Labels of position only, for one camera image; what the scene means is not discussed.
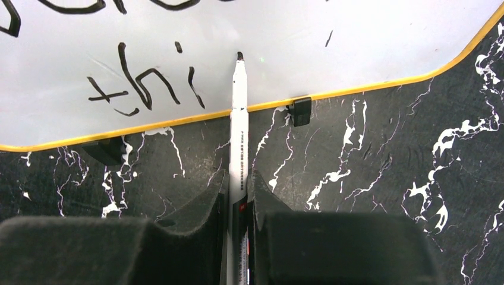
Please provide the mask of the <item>white marker pen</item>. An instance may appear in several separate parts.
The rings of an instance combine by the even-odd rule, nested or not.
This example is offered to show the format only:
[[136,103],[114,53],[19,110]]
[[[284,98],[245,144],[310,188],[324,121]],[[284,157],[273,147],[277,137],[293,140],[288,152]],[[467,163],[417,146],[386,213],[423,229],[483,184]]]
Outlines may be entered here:
[[248,78],[242,52],[237,53],[232,77],[229,146],[229,220],[226,284],[248,282]]

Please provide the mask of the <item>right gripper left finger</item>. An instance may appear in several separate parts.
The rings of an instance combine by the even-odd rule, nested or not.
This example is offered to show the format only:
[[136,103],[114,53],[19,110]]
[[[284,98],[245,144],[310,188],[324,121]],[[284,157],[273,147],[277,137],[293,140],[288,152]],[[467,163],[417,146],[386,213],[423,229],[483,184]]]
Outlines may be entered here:
[[153,221],[18,216],[1,223],[2,284],[220,284],[228,173]]

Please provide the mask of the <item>yellow framed whiteboard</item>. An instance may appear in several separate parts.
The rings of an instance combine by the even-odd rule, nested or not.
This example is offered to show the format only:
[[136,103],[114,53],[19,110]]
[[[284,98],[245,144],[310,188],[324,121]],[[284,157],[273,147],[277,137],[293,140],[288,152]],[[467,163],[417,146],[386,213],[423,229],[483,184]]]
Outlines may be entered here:
[[502,1],[2,1],[1,150],[226,116],[238,52],[252,111],[452,68]]

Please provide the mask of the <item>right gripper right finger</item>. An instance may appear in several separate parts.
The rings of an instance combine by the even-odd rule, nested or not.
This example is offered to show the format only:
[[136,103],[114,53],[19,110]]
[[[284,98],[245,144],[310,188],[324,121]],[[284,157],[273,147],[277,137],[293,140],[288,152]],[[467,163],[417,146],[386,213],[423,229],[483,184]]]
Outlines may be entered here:
[[443,284],[410,219],[295,211],[258,170],[247,180],[251,284]]

